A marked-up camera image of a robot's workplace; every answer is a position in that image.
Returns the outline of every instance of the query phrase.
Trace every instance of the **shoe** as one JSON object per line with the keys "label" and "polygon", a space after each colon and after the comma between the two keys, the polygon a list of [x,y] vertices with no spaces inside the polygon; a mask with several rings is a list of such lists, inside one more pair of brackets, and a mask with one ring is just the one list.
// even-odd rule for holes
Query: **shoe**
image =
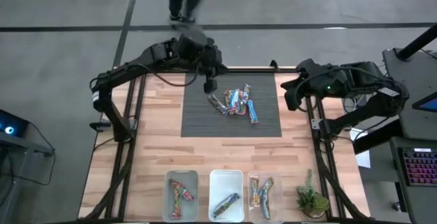
{"label": "shoe", "polygon": [[183,17],[181,15],[178,15],[178,16],[170,15],[170,17],[169,17],[170,25],[191,25],[191,24],[194,24],[195,22],[196,22],[196,20],[194,18],[188,19],[188,18]]}

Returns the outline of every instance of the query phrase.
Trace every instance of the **black rubber mat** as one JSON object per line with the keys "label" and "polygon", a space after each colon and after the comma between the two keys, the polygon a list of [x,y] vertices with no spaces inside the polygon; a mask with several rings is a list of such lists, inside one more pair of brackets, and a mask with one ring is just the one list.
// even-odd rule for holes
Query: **black rubber mat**
{"label": "black rubber mat", "polygon": [[[187,74],[186,80],[193,77]],[[182,137],[281,137],[279,108],[274,74],[226,74],[216,77],[216,97],[224,104],[224,91],[251,86],[249,98],[253,100],[259,123],[252,124],[246,115],[223,116],[203,92],[204,78],[199,77],[185,87]]]}

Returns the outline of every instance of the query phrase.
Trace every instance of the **white plastic container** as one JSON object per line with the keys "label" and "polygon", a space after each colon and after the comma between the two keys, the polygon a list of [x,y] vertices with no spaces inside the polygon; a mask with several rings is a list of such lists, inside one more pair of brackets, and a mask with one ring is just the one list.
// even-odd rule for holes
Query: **white plastic container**
{"label": "white plastic container", "polygon": [[[192,201],[186,201],[182,197],[180,209],[181,219],[172,219],[171,213],[175,208],[175,195],[173,187],[170,186],[170,179],[183,184],[187,191],[193,196]],[[165,175],[164,187],[164,211],[163,220],[167,223],[194,222],[199,214],[199,175],[194,170],[168,171]]]}
{"label": "white plastic container", "polygon": [[[239,223],[244,220],[243,173],[240,170],[213,170],[210,174],[210,205],[208,216],[213,222]],[[214,218],[214,209],[229,195],[240,198],[224,213]]]}
{"label": "white plastic container", "polygon": [[[262,212],[262,206],[253,207],[251,206],[251,176],[257,176],[259,179],[258,191],[264,185],[266,180],[273,178],[272,188],[268,192],[268,206],[270,208],[270,220],[266,219]],[[249,207],[249,220],[254,224],[262,223],[282,223],[283,222],[283,189],[282,189],[282,178],[277,172],[271,171],[251,171],[247,175],[247,206]]]}

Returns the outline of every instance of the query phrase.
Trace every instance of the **concrete floor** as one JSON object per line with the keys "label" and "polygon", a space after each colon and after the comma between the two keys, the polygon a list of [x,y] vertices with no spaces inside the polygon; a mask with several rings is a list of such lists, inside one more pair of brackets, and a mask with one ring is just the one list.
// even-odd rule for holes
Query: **concrete floor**
{"label": "concrete floor", "polygon": [[[122,26],[129,0],[0,0],[0,27]],[[437,0],[203,0],[200,24],[427,23],[437,21]],[[168,0],[137,0],[131,25],[165,25]],[[325,64],[380,61],[381,51],[403,47],[424,32],[409,29],[290,29],[206,31],[228,66],[266,66],[276,59],[295,66],[312,57]],[[128,34],[122,61],[155,42],[177,36],[155,31]],[[51,223],[77,217],[95,132],[88,82],[111,68],[120,32],[0,33],[0,109],[41,129],[57,152],[50,186],[28,183],[14,223]],[[433,42],[429,48],[437,49]],[[50,162],[42,163],[44,175]],[[394,199],[366,183],[369,205]],[[392,220],[389,208],[371,208]]]}

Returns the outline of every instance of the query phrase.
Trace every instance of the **plant pot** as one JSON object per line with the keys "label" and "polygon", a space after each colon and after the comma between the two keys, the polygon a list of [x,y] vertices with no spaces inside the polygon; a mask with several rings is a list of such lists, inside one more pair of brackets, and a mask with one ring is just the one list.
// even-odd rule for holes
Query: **plant pot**
{"label": "plant pot", "polygon": [[322,217],[325,214],[325,210],[324,211],[320,211],[320,210],[314,210],[312,207],[307,206],[303,209],[303,212],[314,219],[318,219],[320,217]]}

